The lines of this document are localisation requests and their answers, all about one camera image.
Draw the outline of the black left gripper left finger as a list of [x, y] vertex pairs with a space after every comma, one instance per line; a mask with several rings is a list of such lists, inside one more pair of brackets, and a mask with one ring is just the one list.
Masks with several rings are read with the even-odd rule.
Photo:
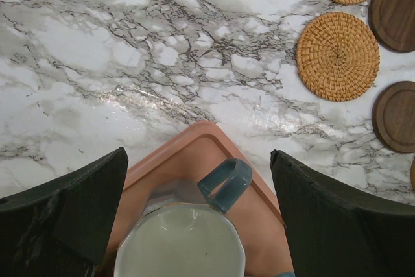
[[128, 169], [124, 148], [1, 198], [2, 276], [93, 276], [103, 262]]

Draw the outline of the dark walnut wood coaster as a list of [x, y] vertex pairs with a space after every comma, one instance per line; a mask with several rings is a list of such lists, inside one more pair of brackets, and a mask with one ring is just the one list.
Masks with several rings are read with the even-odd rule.
[[368, 21], [378, 42], [387, 49], [414, 51], [414, 0], [371, 0]]

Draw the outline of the cream cup with teal handle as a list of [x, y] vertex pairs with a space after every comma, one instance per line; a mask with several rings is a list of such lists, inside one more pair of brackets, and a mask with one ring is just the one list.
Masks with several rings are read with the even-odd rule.
[[251, 182], [252, 168], [228, 158], [199, 182], [158, 186], [117, 249], [114, 276], [244, 276], [243, 244], [226, 214]]

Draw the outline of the light wood coaster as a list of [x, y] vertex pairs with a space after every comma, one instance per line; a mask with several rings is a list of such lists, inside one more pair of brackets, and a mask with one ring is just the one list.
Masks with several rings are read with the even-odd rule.
[[410, 168], [410, 182], [412, 185], [412, 189], [415, 190], [415, 158], [413, 159]]

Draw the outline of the pink plastic tray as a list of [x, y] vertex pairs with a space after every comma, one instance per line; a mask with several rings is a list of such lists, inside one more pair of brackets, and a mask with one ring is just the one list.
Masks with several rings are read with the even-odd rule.
[[[177, 178], [198, 182], [227, 158], [245, 159], [217, 125], [200, 121], [131, 167], [96, 276], [113, 276], [117, 248], [156, 187]], [[243, 243], [247, 276], [277, 276], [294, 270], [278, 200], [257, 172], [227, 216]]]

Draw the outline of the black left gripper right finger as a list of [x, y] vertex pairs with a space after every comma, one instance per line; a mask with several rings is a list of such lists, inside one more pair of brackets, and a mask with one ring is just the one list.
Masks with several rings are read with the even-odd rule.
[[280, 150], [270, 169], [296, 276], [413, 276], [414, 207], [363, 192]]

